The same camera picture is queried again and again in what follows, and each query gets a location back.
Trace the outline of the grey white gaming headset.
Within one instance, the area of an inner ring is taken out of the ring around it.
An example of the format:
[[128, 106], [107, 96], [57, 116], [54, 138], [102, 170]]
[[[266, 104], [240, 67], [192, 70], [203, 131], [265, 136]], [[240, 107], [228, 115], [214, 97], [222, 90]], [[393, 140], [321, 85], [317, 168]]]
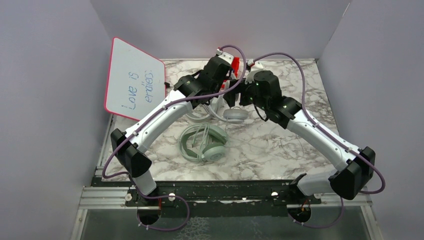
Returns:
[[202, 110], [198, 109], [195, 112], [187, 113], [186, 117], [195, 123], [206, 122], [214, 116], [213, 112], [216, 112], [219, 106], [219, 101], [214, 99], [209, 105], [201, 105]]

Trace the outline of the white headphones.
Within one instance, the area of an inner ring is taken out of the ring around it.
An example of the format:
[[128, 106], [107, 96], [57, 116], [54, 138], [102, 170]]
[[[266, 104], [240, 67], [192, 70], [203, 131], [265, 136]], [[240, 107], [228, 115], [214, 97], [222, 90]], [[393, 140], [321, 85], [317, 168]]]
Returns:
[[249, 112], [239, 108], [229, 108], [224, 110], [222, 115], [218, 115], [218, 109], [223, 105], [221, 98], [214, 98], [209, 105], [205, 105], [205, 110], [214, 118], [225, 123], [242, 124], [249, 117]]

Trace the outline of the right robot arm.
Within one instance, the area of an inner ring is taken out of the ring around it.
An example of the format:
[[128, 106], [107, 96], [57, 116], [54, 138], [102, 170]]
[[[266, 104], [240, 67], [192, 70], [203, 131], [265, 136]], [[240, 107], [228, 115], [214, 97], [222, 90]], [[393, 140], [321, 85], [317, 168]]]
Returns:
[[353, 200], [373, 177], [375, 151], [366, 146], [360, 148], [344, 140], [325, 125], [305, 113], [302, 104], [282, 94], [279, 79], [270, 70], [249, 74], [251, 81], [242, 81], [232, 91], [224, 94], [226, 103], [233, 107], [236, 95], [241, 106], [254, 105], [265, 112], [270, 120], [283, 129], [295, 133], [317, 149], [334, 166], [334, 170], [301, 174], [290, 183], [289, 199], [300, 204], [314, 194], [335, 193], [346, 200]]

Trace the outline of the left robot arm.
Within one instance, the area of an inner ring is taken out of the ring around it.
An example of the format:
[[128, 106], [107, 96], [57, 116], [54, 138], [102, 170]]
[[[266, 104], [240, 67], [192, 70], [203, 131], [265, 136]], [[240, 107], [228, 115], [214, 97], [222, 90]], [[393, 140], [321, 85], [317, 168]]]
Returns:
[[139, 122], [124, 131], [118, 128], [112, 131], [111, 156], [125, 168], [144, 205], [152, 205], [157, 200], [157, 184], [150, 172], [152, 161], [146, 151], [176, 120], [218, 96], [233, 69], [233, 61], [234, 57], [228, 53], [213, 56], [203, 69], [180, 77], [165, 99]]

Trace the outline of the green headphones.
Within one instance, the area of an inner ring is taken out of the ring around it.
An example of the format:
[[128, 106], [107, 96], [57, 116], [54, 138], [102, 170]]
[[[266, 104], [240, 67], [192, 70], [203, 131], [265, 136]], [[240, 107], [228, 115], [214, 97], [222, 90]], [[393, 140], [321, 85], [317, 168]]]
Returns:
[[225, 156], [228, 138], [227, 132], [219, 126], [197, 123], [181, 133], [178, 151], [190, 162], [216, 162]]

